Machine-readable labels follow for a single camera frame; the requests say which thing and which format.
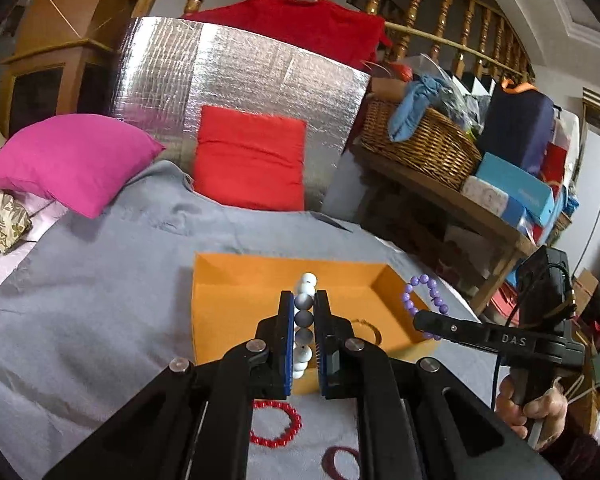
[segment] purple beaded bracelet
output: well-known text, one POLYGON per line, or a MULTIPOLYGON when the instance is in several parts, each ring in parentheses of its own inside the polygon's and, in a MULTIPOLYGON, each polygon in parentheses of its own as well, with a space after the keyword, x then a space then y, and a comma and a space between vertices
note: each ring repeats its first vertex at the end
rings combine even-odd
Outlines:
MULTIPOLYGON (((429 276, 426 274, 421 275, 420 277, 413 276, 409 283, 404 287, 404 294, 402 295, 402 302, 404 303, 404 307, 409 314, 415 316, 418 312, 417 307, 411 301, 411 293, 413 292, 413 288, 420 285, 427 285, 429 287, 429 297, 433 304, 438 308, 440 314, 446 316, 449 312, 449 307, 445 304, 444 300, 440 298, 440 292, 437 290, 438 282, 434 279, 429 279, 429 276)), ((425 339, 435 339, 436 341, 440 341, 442 339, 439 335, 433 335, 431 332, 424 333, 425 339)))

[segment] red beaded bracelet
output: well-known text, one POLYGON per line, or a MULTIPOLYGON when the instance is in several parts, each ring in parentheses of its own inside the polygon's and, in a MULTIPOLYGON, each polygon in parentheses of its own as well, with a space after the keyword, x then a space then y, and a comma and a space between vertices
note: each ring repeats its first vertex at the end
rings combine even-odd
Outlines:
POLYGON ((257 436, 253 430, 249 433, 249 438, 252 444, 259 444, 266 447, 283 447, 291 442, 298 431, 302 428, 302 418, 296 409, 288 402, 280 402, 279 400, 254 400, 253 408, 278 408, 287 414, 291 424, 286 427, 284 433, 277 438, 264 438, 257 436))

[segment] orange cardboard tray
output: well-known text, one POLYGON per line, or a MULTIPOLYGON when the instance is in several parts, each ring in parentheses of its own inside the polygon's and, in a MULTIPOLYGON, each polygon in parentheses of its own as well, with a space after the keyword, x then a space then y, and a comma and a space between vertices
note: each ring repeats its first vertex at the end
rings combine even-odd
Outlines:
MULTIPOLYGON (((327 291, 333 314, 349 319, 356 336, 391 357, 415 362, 436 347, 436 341, 413 328, 402 306, 405 282, 387 264, 197 254, 191 301, 196 363, 221 359, 253 338, 258 322, 278 312, 280 292, 294 290, 304 272, 317 276, 317 288, 327 291)), ((418 309, 428 308, 417 294, 411 299, 418 309)), ((314 357, 302 379, 294 380, 294 393, 315 390, 314 357)))

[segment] screw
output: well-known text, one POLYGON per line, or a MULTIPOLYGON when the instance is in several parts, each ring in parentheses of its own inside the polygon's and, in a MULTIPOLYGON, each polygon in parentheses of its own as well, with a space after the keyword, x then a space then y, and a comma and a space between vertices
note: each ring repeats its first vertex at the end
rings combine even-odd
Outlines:
POLYGON ((169 370, 181 374, 189 370, 189 360, 184 357, 176 357, 169 363, 169 370))
POLYGON ((437 372, 440 370, 440 361, 433 357, 425 357, 420 360, 420 368, 426 372, 437 372))
POLYGON ((262 339, 252 339, 247 342, 247 350, 249 352, 262 352, 267 347, 267 344, 262 339))
POLYGON ((365 347, 365 342, 357 337, 350 337, 344 342, 344 346, 352 352, 359 352, 365 347))

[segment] dark blue bag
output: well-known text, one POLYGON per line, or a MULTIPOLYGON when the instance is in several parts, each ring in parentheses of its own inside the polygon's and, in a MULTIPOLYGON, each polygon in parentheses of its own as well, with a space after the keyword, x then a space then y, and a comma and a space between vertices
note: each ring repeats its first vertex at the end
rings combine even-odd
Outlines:
POLYGON ((529 83, 493 91, 477 146, 538 176, 554 127, 554 102, 529 83))

